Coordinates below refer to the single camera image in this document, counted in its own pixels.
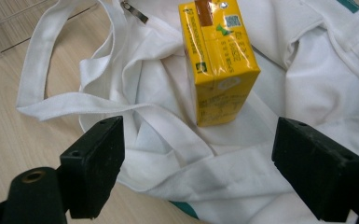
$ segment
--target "zipper pull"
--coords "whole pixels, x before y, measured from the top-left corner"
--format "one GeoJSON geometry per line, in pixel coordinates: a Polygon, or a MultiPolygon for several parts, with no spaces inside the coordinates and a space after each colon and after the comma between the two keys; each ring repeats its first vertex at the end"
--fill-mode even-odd
{"type": "Polygon", "coordinates": [[[123,0],[121,2],[121,6],[127,11],[129,11],[133,16],[137,17],[144,24],[146,24],[147,20],[149,20],[149,18],[146,15],[138,11],[138,9],[136,9],[135,7],[131,6],[127,0],[123,0]]]}

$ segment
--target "white tote bag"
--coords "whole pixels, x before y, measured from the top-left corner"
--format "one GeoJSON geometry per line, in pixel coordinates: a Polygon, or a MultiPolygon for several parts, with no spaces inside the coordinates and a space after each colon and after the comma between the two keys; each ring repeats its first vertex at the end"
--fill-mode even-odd
{"type": "Polygon", "coordinates": [[[233,122],[199,128],[177,12],[184,0],[129,1],[146,24],[118,0],[99,1],[111,31],[80,62],[79,92],[44,98],[54,41],[80,2],[59,1],[36,26],[21,74],[21,113],[41,120],[78,114],[84,131],[122,115],[126,160],[117,181],[202,220],[318,223],[270,159],[276,123],[299,119],[359,154],[359,9],[335,0],[239,0],[262,72],[233,122]],[[349,27],[338,24],[342,18],[349,27]],[[351,26],[356,37],[346,35],[351,26]]]}

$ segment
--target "qr code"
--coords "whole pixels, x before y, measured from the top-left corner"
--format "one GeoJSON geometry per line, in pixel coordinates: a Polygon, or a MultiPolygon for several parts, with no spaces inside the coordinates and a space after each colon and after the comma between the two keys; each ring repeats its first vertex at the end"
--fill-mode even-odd
{"type": "Polygon", "coordinates": [[[225,16],[225,21],[228,28],[234,26],[241,26],[240,18],[237,15],[225,16]]]}

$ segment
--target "bag handle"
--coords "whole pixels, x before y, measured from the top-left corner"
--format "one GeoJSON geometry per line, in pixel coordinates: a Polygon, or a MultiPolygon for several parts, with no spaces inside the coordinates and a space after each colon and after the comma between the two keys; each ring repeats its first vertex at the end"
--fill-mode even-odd
{"type": "MultiPolygon", "coordinates": [[[[118,55],[123,49],[122,43],[125,43],[128,29],[119,1],[113,1],[112,5],[101,0],[99,2],[112,23],[112,32],[91,58],[95,65],[89,71],[86,71],[87,66],[80,67],[83,74],[95,72],[91,74],[93,78],[100,77],[111,62],[120,60],[118,55]],[[109,55],[98,58],[104,55],[109,47],[112,47],[109,55]]],[[[77,0],[60,0],[46,11],[36,25],[21,73],[17,109],[40,120],[70,114],[121,114],[136,111],[167,141],[186,164],[211,158],[214,155],[212,149],[183,121],[158,105],[125,105],[84,92],[67,92],[44,98],[54,42],[70,13],[79,3],[77,0]]]]}

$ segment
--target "juice box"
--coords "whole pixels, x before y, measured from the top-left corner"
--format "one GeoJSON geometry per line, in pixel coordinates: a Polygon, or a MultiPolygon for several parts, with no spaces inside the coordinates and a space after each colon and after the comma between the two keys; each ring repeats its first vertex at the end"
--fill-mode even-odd
{"type": "Polygon", "coordinates": [[[260,73],[236,0],[196,0],[179,14],[197,124],[234,120],[260,73]]]}

